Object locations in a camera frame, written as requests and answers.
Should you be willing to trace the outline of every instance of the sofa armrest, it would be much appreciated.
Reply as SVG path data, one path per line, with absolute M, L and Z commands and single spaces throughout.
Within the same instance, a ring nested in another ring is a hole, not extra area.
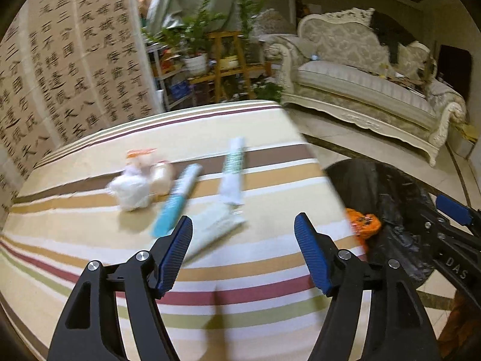
M 297 69 L 311 60 L 311 56 L 315 54 L 316 45 L 294 35 L 271 37 L 270 42 L 272 43 L 265 47 L 265 57 L 268 60 L 282 60 L 276 80 L 279 85 L 282 85 L 284 92 L 294 93 Z
M 264 45 L 270 47 L 273 44 L 284 45 L 287 48 L 295 48 L 299 54 L 301 54 L 308 61 L 311 60 L 313 55 L 317 55 L 317 46 L 314 42 L 299 38 L 296 35 L 291 34 L 271 34 L 263 35 L 259 38 L 259 41 Z
M 459 93 L 446 84 L 438 80 L 432 80 L 431 83 L 426 86 L 426 100 L 431 105 L 438 119 L 442 117 L 444 110 L 450 103 L 458 104 L 459 107 L 455 107 L 457 112 L 451 116 L 451 121 L 456 123 L 465 121 L 466 102 Z
M 426 100 L 437 117 L 436 127 L 428 141 L 436 148 L 441 148 L 448 138 L 449 124 L 465 121 L 466 103 L 459 93 L 437 80 L 426 87 Z

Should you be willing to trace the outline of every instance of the calligraphy scroll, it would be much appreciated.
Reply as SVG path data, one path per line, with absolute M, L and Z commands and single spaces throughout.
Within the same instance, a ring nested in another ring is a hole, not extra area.
M 135 0 L 27 0 L 0 43 L 0 225 L 44 155 L 159 112 Z

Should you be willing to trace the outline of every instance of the white flower pot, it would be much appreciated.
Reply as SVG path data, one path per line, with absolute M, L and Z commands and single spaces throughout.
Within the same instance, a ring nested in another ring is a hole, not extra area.
M 187 70 L 192 76 L 202 76 L 208 72 L 207 54 L 184 60 Z

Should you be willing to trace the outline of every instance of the tiled floor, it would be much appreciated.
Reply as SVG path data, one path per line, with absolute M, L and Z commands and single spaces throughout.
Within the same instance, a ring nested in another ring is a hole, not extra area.
M 376 135 L 321 113 L 303 111 L 299 108 L 287 108 L 286 110 L 301 133 L 321 138 L 328 143 L 392 164 L 459 202 L 467 204 L 461 179 L 448 148 L 443 147 L 441 149 L 437 165 L 432 168 L 428 164 L 427 155 L 424 152 L 398 140 Z M 343 154 L 323 147 L 311 145 L 311 148 L 323 168 L 348 158 Z M 468 162 L 456 154 L 454 154 L 454 157 L 465 182 L 471 206 L 475 209 L 481 209 L 481 194 Z M 467 231 L 466 228 L 453 221 L 452 224 Z M 419 290 L 449 299 L 454 298 L 455 294 L 454 286 L 438 271 L 435 271 Z M 426 310 L 436 336 L 439 336 L 446 325 L 449 311 L 434 308 L 426 308 Z

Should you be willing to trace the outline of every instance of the white toothpaste tube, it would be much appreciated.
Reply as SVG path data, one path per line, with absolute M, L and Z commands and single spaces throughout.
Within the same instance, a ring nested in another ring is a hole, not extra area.
M 230 141 L 230 148 L 222 169 L 222 181 L 219 186 L 220 200 L 229 205 L 243 205 L 242 200 L 242 164 L 244 163 L 244 138 L 237 137 Z
M 194 232 L 184 262 L 192 260 L 243 223 L 245 219 L 241 212 L 232 210 L 223 202 L 213 203 L 202 213 L 192 216 Z

